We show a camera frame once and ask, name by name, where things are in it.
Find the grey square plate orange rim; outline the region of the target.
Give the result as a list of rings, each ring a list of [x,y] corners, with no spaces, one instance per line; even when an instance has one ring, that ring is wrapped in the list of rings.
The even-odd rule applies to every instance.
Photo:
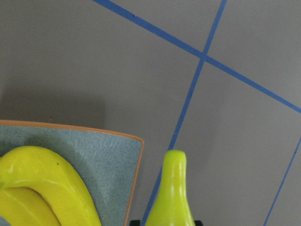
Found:
[[[85,182],[104,226],[125,226],[144,142],[120,132],[53,123],[0,122],[0,152],[35,145],[65,158]]]

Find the bright yellow banana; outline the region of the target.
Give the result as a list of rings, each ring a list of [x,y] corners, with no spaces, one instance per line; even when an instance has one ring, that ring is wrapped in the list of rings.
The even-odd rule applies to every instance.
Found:
[[[0,191],[0,224],[3,226],[59,226],[60,223],[44,199],[30,188]]]

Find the brown paper table cover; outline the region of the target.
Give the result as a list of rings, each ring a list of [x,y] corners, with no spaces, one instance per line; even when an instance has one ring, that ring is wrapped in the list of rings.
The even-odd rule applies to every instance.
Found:
[[[129,219],[140,219],[194,76],[175,148],[206,226],[301,223],[298,0],[118,0],[217,65],[92,0],[0,3],[0,116],[141,137]]]

